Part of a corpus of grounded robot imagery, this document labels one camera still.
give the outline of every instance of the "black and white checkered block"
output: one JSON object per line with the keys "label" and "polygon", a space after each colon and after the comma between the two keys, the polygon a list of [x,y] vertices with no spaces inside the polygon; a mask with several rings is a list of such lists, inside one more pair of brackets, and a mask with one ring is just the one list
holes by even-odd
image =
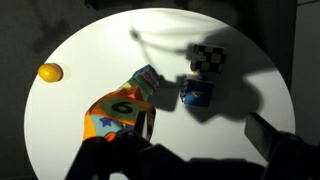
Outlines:
{"label": "black and white checkered block", "polygon": [[196,44],[189,58],[192,71],[221,74],[226,61],[226,54],[224,48]]}

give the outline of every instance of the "blue cube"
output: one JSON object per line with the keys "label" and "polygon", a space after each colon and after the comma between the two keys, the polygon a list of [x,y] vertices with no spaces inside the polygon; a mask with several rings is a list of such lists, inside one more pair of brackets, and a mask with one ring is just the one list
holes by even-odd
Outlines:
{"label": "blue cube", "polygon": [[213,89],[213,82],[205,81],[198,75],[186,75],[181,85],[180,98],[185,105],[209,107]]}

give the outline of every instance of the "toy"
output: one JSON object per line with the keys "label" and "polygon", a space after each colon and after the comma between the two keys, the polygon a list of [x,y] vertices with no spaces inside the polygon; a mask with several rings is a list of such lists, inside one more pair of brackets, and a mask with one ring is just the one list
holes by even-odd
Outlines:
{"label": "toy", "polygon": [[38,69],[38,75],[46,82],[60,81],[63,77],[61,67],[55,63],[43,64]]}
{"label": "toy", "polygon": [[213,82],[205,81],[199,75],[186,75],[183,78],[180,98],[189,106],[209,107],[213,89]]}
{"label": "toy", "polygon": [[221,74],[226,60],[225,49],[205,45],[194,45],[188,58],[192,71]]}
{"label": "toy", "polygon": [[[156,110],[147,100],[156,91],[159,76],[147,65],[133,74],[117,91],[96,101],[85,114],[83,140],[102,136],[112,141],[121,129],[140,131],[148,141],[152,136]],[[143,122],[137,127],[138,120]]]}

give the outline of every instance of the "yellow ball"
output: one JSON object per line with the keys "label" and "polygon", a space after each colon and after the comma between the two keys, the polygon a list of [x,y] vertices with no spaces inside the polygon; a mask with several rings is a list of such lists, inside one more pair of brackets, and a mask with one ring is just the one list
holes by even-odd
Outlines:
{"label": "yellow ball", "polygon": [[57,82],[62,78],[63,72],[57,64],[47,63],[39,67],[38,75],[46,82]]}

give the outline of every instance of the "white round table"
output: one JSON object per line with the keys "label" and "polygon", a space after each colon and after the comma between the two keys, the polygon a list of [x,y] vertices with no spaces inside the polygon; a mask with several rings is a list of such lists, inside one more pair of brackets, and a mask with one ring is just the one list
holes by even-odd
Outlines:
{"label": "white round table", "polygon": [[[132,30],[140,39],[132,38]],[[187,108],[177,97],[177,76],[192,73],[185,58],[192,43],[227,51],[205,109]],[[268,56],[237,30],[201,14],[141,9],[109,16],[72,35],[46,62],[59,64],[64,78],[46,83],[36,77],[27,101],[25,141],[39,179],[65,178],[82,142],[87,109],[146,64],[167,81],[153,98],[157,115],[151,143],[184,160],[245,158],[265,165],[244,135],[251,111],[278,130],[295,132],[289,92]]]}

